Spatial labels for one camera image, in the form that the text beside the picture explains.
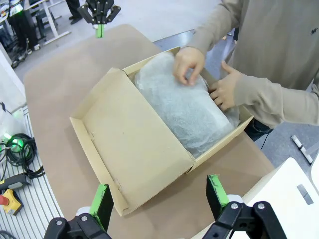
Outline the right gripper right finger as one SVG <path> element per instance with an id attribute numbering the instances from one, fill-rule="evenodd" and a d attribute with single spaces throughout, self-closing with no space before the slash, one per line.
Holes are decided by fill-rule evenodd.
<path id="1" fill-rule="evenodd" d="M 287 237 L 270 203 L 259 201 L 249 207 L 230 201 L 217 175 L 207 176 L 206 197 L 215 222 L 205 239 L 230 239 L 235 232 L 245 232 L 250 239 Z"/>

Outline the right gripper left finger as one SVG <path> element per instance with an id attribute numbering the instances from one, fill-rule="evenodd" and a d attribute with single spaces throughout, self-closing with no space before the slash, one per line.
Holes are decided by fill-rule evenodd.
<path id="1" fill-rule="evenodd" d="M 109 239 L 107 229 L 114 206 L 110 187 L 100 184 L 90 210 L 72 220 L 53 218 L 47 227 L 47 239 Z"/>

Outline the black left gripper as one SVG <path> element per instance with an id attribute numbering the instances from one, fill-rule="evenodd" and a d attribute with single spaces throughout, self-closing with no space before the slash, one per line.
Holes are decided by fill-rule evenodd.
<path id="1" fill-rule="evenodd" d="M 113 19 L 120 12 L 121 8 L 114 5 L 114 0 L 87 0 L 87 4 L 84 4 L 78 8 L 78 12 L 85 19 L 88 24 L 91 24 L 95 29 L 96 37 L 104 37 L 104 27 L 113 21 Z M 99 25 L 96 23 L 94 15 L 107 15 L 103 24 Z"/>

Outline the person's right hand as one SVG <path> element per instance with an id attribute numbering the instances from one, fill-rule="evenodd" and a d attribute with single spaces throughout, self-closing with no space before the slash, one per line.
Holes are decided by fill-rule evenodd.
<path id="1" fill-rule="evenodd" d="M 184 47 L 175 56 L 173 75 L 184 85 L 195 84 L 205 65 L 204 54 L 193 47 Z"/>

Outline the person's left hand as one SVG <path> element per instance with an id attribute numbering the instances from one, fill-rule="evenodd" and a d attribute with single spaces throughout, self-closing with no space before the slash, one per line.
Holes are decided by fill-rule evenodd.
<path id="1" fill-rule="evenodd" d="M 242 74 L 225 61 L 222 61 L 221 67 L 227 73 L 227 76 L 214 82 L 209 87 L 208 92 L 215 104 L 222 111 L 226 111 L 235 106 L 235 87 Z"/>

